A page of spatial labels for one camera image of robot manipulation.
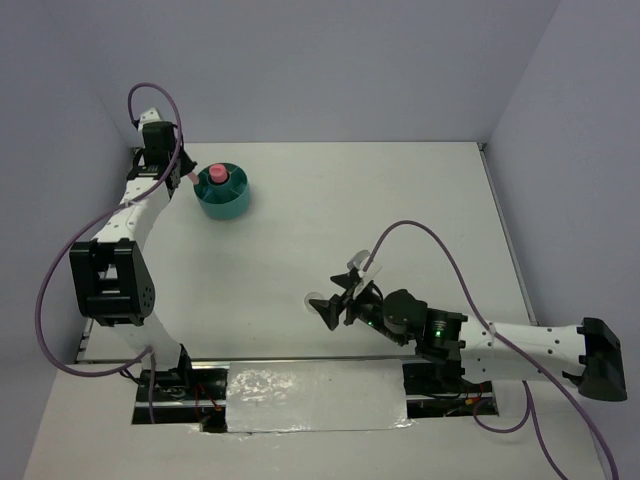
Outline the clear tape roll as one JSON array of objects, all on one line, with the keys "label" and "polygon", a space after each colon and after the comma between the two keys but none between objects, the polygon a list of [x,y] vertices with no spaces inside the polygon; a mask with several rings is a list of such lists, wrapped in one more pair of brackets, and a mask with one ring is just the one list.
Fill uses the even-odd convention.
[{"label": "clear tape roll", "polygon": [[319,314],[317,307],[322,307],[325,302],[325,297],[319,292],[309,292],[304,298],[305,308],[312,314]]}]

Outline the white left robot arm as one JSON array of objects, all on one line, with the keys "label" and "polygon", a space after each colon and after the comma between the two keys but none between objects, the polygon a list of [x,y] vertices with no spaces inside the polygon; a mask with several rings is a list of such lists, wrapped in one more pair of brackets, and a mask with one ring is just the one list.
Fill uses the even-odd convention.
[{"label": "white left robot arm", "polygon": [[138,130],[144,147],[127,175],[124,208],[109,216],[89,241],[74,243],[69,252],[81,314],[106,327],[134,354],[151,348],[143,361],[141,382],[175,399],[189,396],[196,375],[185,347],[166,331],[156,313],[156,290],[143,258],[146,240],[181,181],[175,164],[160,187],[156,182],[169,168],[173,153],[182,154],[175,124],[155,109],[141,115]]}]

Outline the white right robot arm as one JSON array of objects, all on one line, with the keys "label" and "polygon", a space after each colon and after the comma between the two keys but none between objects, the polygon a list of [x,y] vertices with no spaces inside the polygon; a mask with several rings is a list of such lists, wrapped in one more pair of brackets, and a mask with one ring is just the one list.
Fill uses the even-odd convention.
[{"label": "white right robot arm", "polygon": [[406,289],[384,295],[357,270],[331,280],[342,294],[305,300],[330,330],[359,320],[399,346],[413,343],[416,356],[435,365],[436,383],[446,391],[554,377],[592,400],[627,398],[621,342],[600,319],[564,327],[481,323],[471,314],[432,308]]}]

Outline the pink-capped crayon bottle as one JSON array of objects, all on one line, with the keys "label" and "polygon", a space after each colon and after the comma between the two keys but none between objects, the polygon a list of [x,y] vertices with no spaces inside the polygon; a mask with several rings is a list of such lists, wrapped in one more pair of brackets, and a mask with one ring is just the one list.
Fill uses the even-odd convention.
[{"label": "pink-capped crayon bottle", "polygon": [[208,168],[210,182],[221,185],[228,181],[230,174],[226,166],[222,163],[213,164]]}]

